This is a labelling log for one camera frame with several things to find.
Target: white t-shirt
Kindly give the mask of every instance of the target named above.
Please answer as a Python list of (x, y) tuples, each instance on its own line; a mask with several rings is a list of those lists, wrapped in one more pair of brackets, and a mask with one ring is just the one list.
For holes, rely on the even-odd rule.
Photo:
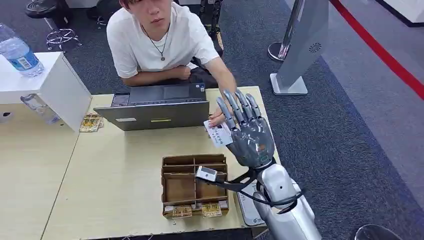
[(206, 64), (219, 57), (214, 43), (206, 32), (199, 17), (186, 6), (175, 2), (171, 5), (171, 21), (163, 56), (161, 53), (167, 35), (159, 41), (150, 41), (143, 32), (140, 22), (125, 8), (121, 8), (107, 24), (107, 41), (112, 51), (116, 71), (127, 79), (138, 72), (158, 72), (178, 66), (197, 66), (190, 63), (193, 57)]

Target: light wood desk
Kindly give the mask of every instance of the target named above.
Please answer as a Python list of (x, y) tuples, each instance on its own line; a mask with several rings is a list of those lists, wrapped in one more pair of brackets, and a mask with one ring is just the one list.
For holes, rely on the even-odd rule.
[(0, 123), (0, 239), (39, 240), (64, 177), (78, 133), (48, 125), (24, 104)]
[[(239, 89), (255, 97), (266, 117), (259, 88)], [(214, 112), (220, 92), (209, 89), (206, 96)], [(110, 106), (112, 97), (93, 96), (91, 108)], [(175, 220), (162, 216), (162, 157), (216, 153), (226, 156), (228, 179), (247, 170), (225, 147), (215, 148), (204, 127), (124, 132), (105, 120), (98, 132), (80, 133), (42, 240), (244, 228), (232, 192), (226, 216)], [(274, 157), (280, 162), (277, 151)]]

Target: cardboard organizer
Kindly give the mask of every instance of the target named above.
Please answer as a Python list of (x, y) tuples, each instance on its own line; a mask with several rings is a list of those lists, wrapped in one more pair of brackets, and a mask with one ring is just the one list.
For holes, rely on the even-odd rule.
[(205, 214), (206, 208), (219, 206), (222, 215), (229, 211), (228, 191), (196, 179), (199, 166), (218, 171), (220, 180), (228, 179), (226, 157), (223, 154), (167, 156), (162, 162), (163, 216), (183, 218)]

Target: red line on floor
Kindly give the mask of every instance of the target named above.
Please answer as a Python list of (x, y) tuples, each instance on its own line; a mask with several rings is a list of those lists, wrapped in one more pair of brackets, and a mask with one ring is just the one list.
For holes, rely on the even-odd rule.
[(340, 15), (355, 30), (362, 40), (377, 54), (378, 57), (412, 90), (424, 100), (424, 85), (408, 70), (406, 70), (383, 46), (354, 18), (339, 0), (330, 0)]

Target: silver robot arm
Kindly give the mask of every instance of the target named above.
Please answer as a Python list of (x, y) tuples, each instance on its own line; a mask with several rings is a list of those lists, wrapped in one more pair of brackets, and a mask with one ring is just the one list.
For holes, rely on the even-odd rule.
[[(292, 180), (286, 169), (276, 164), (273, 158), (275, 144), (265, 118), (252, 95), (246, 97), (237, 90), (236, 97), (228, 91), (225, 97), (231, 105), (235, 123), (224, 100), (219, 97), (217, 103), (221, 108), (233, 143), (227, 145), (238, 163), (249, 167), (249, 171), (228, 182), (218, 182), (214, 177), (202, 177), (200, 167), (196, 176), (204, 181), (235, 192), (241, 192), (253, 199), (260, 217), (268, 225), (269, 231), (276, 240), (320, 240), (322, 239), (314, 223), (314, 213), (303, 196), (297, 183)], [(253, 196), (243, 192), (243, 188), (257, 179), (257, 191)]]

